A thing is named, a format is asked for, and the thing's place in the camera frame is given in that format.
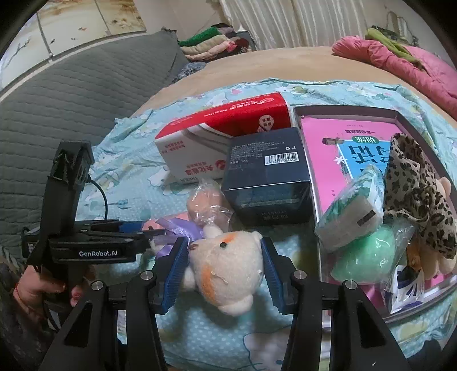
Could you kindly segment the person left hand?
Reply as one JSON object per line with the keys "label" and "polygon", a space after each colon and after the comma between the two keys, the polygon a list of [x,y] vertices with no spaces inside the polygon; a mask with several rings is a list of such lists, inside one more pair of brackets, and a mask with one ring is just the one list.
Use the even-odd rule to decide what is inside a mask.
{"label": "person left hand", "polygon": [[35,323],[44,319],[43,295],[61,294],[66,285],[57,281],[47,272],[37,272],[28,266],[12,292],[13,298],[25,315]]}

